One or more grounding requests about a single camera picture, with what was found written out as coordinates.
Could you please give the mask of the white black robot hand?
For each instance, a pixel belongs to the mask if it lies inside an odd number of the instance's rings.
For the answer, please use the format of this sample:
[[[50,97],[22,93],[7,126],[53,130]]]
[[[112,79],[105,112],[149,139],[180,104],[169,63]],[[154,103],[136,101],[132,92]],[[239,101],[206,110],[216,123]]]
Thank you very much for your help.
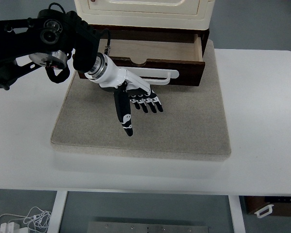
[[[128,136],[133,135],[131,103],[145,113],[148,113],[148,109],[153,113],[163,111],[157,94],[148,82],[131,71],[116,66],[105,54],[99,53],[94,66],[84,75],[102,89],[113,92],[118,120]]]

